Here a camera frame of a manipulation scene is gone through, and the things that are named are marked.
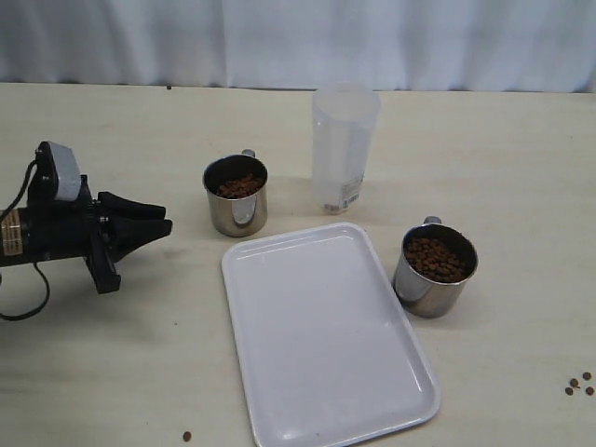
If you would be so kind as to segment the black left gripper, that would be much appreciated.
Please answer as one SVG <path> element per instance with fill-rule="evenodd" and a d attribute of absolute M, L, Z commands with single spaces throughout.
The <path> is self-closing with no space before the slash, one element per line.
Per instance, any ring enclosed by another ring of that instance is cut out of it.
<path fill-rule="evenodd" d="M 121 277 L 114 261 L 170 235 L 173 223 L 166 208 L 99 192 L 97 203 L 80 176 L 73 201 L 49 197 L 51 181 L 35 176 L 27 190 L 25 254 L 30 262 L 82 258 L 99 293 L 118 291 Z M 112 259 L 102 237 L 102 220 L 110 223 Z"/>

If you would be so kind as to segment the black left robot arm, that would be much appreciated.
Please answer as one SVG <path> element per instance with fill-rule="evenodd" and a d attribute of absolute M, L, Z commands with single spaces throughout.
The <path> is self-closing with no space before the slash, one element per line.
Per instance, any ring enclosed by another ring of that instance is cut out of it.
<path fill-rule="evenodd" d="M 173 223 L 162 206 L 102 191 L 94 197 L 88 178 L 72 202 L 48 200 L 34 184 L 27 205 L 1 222 L 3 267 L 81 258 L 98 293 L 118 291 L 115 264 L 128 254 L 170 235 Z"/>

